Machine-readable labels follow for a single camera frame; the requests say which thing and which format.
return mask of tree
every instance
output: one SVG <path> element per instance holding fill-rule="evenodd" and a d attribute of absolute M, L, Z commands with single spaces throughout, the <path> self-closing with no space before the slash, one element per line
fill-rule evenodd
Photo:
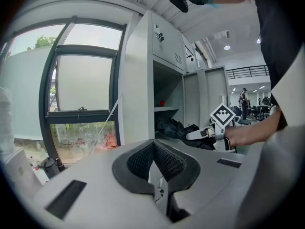
<path fill-rule="evenodd" d="M 57 37 L 46 37 L 46 36 L 40 36 L 37 38 L 36 43 L 35 43 L 35 48 L 41 48 L 41 47 L 46 47 L 46 46 L 52 46 L 55 42 Z"/>
<path fill-rule="evenodd" d="M 50 93 L 51 94 L 56 94 L 56 87 L 55 87 L 55 85 L 53 87 L 51 87 Z"/>

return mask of person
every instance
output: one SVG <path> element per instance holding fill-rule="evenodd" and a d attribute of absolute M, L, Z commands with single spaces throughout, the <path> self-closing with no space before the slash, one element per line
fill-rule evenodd
<path fill-rule="evenodd" d="M 247 99 L 246 99 L 246 96 L 245 96 L 245 93 L 247 92 L 247 90 L 245 88 L 243 88 L 243 91 L 242 91 L 242 97 L 241 97 L 241 105 L 242 105 L 242 117 L 243 117 L 243 120 L 245 120 L 247 118 Z"/>
<path fill-rule="evenodd" d="M 206 3 L 230 4 L 245 0 L 203 0 Z M 261 51 L 269 69 L 271 88 L 275 86 L 290 68 L 295 58 L 303 51 L 302 16 L 297 10 L 302 0 L 255 0 L 260 22 Z M 275 112 L 266 120 L 255 125 L 230 127 L 225 130 L 225 137 L 230 146 L 245 146 L 268 140 L 276 131 L 287 126 L 285 117 L 273 94 L 271 103 L 276 105 Z"/>

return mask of ceiling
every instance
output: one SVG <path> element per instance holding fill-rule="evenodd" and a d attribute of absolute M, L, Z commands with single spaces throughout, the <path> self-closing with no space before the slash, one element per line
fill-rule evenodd
<path fill-rule="evenodd" d="M 266 93 L 271 91 L 271 83 L 251 83 L 251 84 L 243 84 L 243 85 L 230 85 L 230 92 L 236 88 L 236 93 L 241 93 L 243 88 L 248 90 L 248 93 L 253 93 L 254 90 L 257 90 L 256 93 Z"/>
<path fill-rule="evenodd" d="M 259 50 L 256 40 L 259 36 L 259 21 L 255 2 L 246 0 L 240 4 L 203 5 L 191 4 L 189 12 L 182 13 L 169 0 L 126 0 L 150 9 L 167 19 L 190 43 L 204 37 L 211 38 L 215 33 L 228 30 L 230 38 L 210 40 L 216 58 L 234 53 Z M 225 51 L 229 44 L 231 50 Z"/>

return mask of black bag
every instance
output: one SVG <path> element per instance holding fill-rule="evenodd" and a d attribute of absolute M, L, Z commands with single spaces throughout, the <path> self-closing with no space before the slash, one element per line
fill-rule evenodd
<path fill-rule="evenodd" d="M 166 117 L 159 117 L 155 120 L 155 130 L 163 133 L 164 135 L 174 138 L 180 139 L 184 142 L 185 145 L 206 149 L 206 150 L 213 150 L 213 142 L 210 138 L 199 139 L 199 140 L 192 140 L 189 141 L 186 139 L 186 135 L 198 131 L 199 127 L 196 125 L 191 125 L 187 128 L 181 124 L 181 122 L 177 122 L 174 119 L 166 118 Z"/>

